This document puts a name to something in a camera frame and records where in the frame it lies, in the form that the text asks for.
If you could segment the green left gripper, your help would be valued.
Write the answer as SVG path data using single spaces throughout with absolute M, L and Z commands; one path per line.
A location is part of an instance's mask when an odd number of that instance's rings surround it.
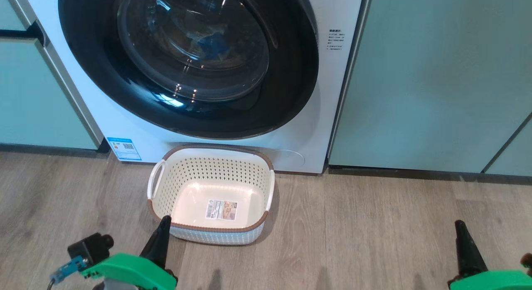
M 164 216 L 140 256 L 118 253 L 81 271 L 84 278 L 110 278 L 145 290 L 175 290 L 177 279 L 165 271 L 171 216 Z

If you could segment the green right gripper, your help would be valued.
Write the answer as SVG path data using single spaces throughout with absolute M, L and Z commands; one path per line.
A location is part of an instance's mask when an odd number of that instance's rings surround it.
M 458 277 L 450 290 L 532 290 L 532 277 L 519 270 L 488 271 L 464 221 L 454 222 Z

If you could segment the black glass washing machine door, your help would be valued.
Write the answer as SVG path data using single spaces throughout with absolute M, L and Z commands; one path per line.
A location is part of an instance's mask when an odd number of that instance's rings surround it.
M 317 83 L 309 0 L 58 0 L 76 61 L 110 99 L 168 131 L 245 139 L 291 121 Z M 186 55 L 188 31 L 226 25 L 226 70 Z

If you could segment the white basket product sticker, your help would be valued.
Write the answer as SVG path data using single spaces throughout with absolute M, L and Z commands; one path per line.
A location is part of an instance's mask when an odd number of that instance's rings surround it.
M 209 199 L 205 218 L 212 220 L 235 221 L 238 203 L 234 201 Z

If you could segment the cream perforated laundry basket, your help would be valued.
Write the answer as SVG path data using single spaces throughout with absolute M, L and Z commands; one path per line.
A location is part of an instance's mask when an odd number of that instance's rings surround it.
M 181 145 L 148 179 L 148 206 L 171 216 L 170 234 L 209 245 L 248 245 L 260 237 L 274 196 L 275 173 L 261 152 L 222 145 Z M 238 203 L 235 221 L 205 218 L 209 199 Z

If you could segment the white front-load washing machine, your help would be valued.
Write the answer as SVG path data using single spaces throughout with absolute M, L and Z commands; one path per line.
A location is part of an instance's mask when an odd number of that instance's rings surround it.
M 275 171 L 323 172 L 362 0 L 309 0 L 317 23 L 319 54 L 314 92 L 291 121 L 269 133 L 245 139 L 182 135 L 132 114 L 103 93 L 76 61 L 61 29 L 58 0 L 15 1 L 29 22 L 38 23 L 44 31 L 52 61 L 59 73 L 65 74 L 75 102 L 81 103 L 82 111 L 89 112 L 88 122 L 98 127 L 99 138 L 131 139 L 142 158 L 138 163 L 157 163 L 181 144 L 218 144 L 249 148 L 266 156 L 272 150 L 294 150 L 304 156 L 304 165 L 293 171 Z

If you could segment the dark cabinet plinth strip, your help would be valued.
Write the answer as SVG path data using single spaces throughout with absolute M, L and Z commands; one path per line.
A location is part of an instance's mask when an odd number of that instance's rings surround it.
M 532 186 L 532 177 L 506 176 L 488 173 L 463 173 L 463 172 L 443 172 L 427 170 L 405 170 L 372 167 L 342 167 L 329 165 L 328 173 L 346 176 L 369 176 L 387 177 L 402 179 L 425 179 L 454 182 L 479 182 L 492 184 L 510 184 Z
M 97 148 L 96 150 L 0 143 L 0 152 L 20 152 L 27 154 L 50 156 L 72 156 L 93 159 L 107 159 L 111 152 L 111 148 L 106 141 L 102 142 L 99 148 Z

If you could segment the blue energy label sticker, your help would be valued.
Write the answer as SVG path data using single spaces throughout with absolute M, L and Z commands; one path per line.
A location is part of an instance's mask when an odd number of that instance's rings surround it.
M 142 158 L 131 139 L 106 137 L 106 140 L 118 160 L 126 162 L 142 161 Z

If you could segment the round white filter cover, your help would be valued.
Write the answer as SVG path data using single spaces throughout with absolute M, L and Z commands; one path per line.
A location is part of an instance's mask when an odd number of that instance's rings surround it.
M 305 158 L 302 154 L 294 150 L 272 150 L 268 154 L 274 169 L 280 171 L 293 171 L 302 167 L 305 163 Z

